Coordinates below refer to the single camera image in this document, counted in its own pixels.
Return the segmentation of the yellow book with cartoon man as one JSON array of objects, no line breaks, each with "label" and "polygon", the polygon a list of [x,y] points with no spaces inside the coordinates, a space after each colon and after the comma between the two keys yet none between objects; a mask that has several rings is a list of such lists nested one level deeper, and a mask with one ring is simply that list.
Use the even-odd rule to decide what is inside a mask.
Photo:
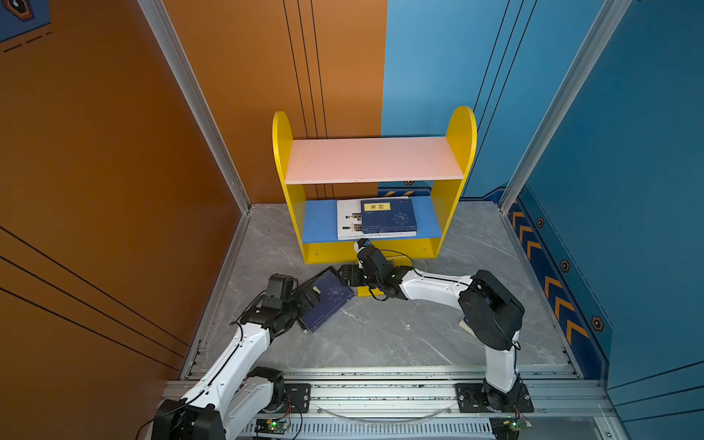
[{"label": "yellow book with cartoon man", "polygon": [[374,295],[373,290],[369,286],[357,287],[357,296],[359,298],[372,297],[373,295]]}]

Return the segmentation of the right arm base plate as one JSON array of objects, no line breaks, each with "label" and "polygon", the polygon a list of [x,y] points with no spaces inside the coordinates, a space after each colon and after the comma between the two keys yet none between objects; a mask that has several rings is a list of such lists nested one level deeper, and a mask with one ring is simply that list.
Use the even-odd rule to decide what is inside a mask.
[{"label": "right arm base plate", "polygon": [[462,414],[515,413],[531,414],[535,411],[528,388],[521,381],[509,392],[501,392],[484,383],[458,383],[455,385],[456,402]]}]

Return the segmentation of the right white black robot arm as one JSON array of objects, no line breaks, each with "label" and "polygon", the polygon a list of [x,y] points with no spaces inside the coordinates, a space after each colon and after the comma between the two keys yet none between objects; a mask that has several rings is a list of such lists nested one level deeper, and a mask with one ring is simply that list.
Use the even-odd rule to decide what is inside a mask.
[{"label": "right white black robot arm", "polygon": [[367,287],[378,301],[400,299],[442,304],[462,311],[463,323],[484,344],[487,370],[485,386],[504,395],[519,379],[516,355],[525,309],[521,302],[489,271],[471,276],[434,274],[413,265],[395,265],[378,249],[357,243],[357,262],[339,270],[344,284]]}]

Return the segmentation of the white book with brown bars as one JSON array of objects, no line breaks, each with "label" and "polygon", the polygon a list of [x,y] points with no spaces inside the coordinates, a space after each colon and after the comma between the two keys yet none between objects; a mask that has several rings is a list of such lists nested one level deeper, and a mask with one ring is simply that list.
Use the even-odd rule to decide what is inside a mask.
[{"label": "white book with brown bars", "polygon": [[337,201],[337,237],[339,240],[363,238],[361,201],[350,199]]}]

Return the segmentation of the dark blue book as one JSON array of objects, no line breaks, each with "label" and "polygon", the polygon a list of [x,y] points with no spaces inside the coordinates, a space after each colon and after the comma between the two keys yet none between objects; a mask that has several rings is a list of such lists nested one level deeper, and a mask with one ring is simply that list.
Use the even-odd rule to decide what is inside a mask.
[{"label": "dark blue book", "polygon": [[414,205],[409,197],[364,199],[361,209],[362,231],[418,229]]},{"label": "dark blue book", "polygon": [[394,231],[394,230],[363,230],[361,236],[369,239],[382,238],[414,238],[417,235],[416,230]]}]

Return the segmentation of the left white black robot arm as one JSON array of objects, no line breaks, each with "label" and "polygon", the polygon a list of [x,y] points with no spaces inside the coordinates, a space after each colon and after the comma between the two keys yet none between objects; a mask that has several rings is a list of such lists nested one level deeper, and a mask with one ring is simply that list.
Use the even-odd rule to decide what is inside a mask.
[{"label": "left white black robot arm", "polygon": [[261,412],[289,414],[283,373],[255,363],[303,314],[299,282],[273,274],[234,321],[236,333],[216,363],[178,400],[166,400],[148,424],[152,439],[235,439]]}]

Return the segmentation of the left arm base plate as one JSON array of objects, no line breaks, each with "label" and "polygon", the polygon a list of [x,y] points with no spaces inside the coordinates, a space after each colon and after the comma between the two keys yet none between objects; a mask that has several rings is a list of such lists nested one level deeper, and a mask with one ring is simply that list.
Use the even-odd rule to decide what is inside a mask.
[{"label": "left arm base plate", "polygon": [[310,383],[284,383],[275,389],[272,401],[261,410],[262,414],[285,414],[295,406],[298,412],[307,414],[311,403],[312,386]]}]

